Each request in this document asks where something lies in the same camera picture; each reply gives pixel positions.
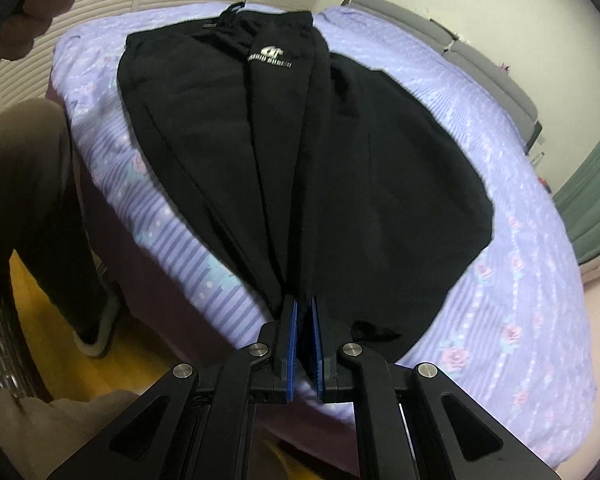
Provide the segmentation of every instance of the triangular cutout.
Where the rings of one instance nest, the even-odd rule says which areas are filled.
[[[155,433],[168,405],[167,396],[155,399],[131,424],[112,439],[109,449],[135,462],[142,462],[154,441]]]
[[[502,440],[481,420],[475,418],[455,397],[443,396],[442,405],[454,429],[465,460],[476,462],[488,454],[502,449],[504,445]]]

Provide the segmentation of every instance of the curtain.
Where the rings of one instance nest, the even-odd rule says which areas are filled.
[[[578,263],[600,256],[600,142],[555,194],[554,202]]]

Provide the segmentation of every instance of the gray cushion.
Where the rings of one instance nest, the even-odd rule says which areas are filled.
[[[526,111],[512,99],[499,85],[497,85],[490,77],[488,77],[481,68],[478,68],[467,58],[461,56],[457,52],[445,52],[444,57],[449,62],[460,67],[465,73],[471,76],[480,86],[482,86],[494,100],[504,108],[510,115],[514,124],[518,127],[520,136],[528,143],[532,139],[536,129],[536,116],[531,117]]]
[[[458,53],[476,68],[480,69],[485,76],[491,79],[494,84],[499,86],[504,93],[513,99],[534,122],[536,121],[538,118],[538,109],[536,108],[536,105],[529,96],[525,94],[523,89],[520,88],[509,75],[504,73],[499,66],[494,64],[493,61],[475,50],[472,46],[462,43],[461,41],[456,41],[450,50],[451,52]]]
[[[348,6],[364,10],[398,25],[440,54],[454,40],[451,34],[431,20],[386,0],[351,0]]]

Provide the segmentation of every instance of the silver bolt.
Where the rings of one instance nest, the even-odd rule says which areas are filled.
[[[435,377],[438,374],[438,369],[436,365],[432,365],[431,363],[422,363],[418,366],[418,373],[426,378]]]
[[[344,345],[342,345],[342,351],[345,355],[357,357],[362,354],[362,346],[358,343],[344,343]]]
[[[262,357],[267,355],[269,347],[264,343],[254,343],[249,347],[249,353],[254,357]]]
[[[183,363],[173,369],[173,375],[179,379],[186,379],[193,373],[193,366]]]

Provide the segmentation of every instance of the finger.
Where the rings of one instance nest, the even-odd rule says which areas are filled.
[[[8,44],[28,43],[51,27],[51,18],[38,20],[25,14],[11,16],[0,28],[0,40]]]
[[[0,41],[0,57],[10,61],[16,61],[25,57],[33,48],[33,40],[27,43],[8,44]]]
[[[24,0],[22,9],[25,14],[38,20],[48,20],[64,14],[75,0]]]

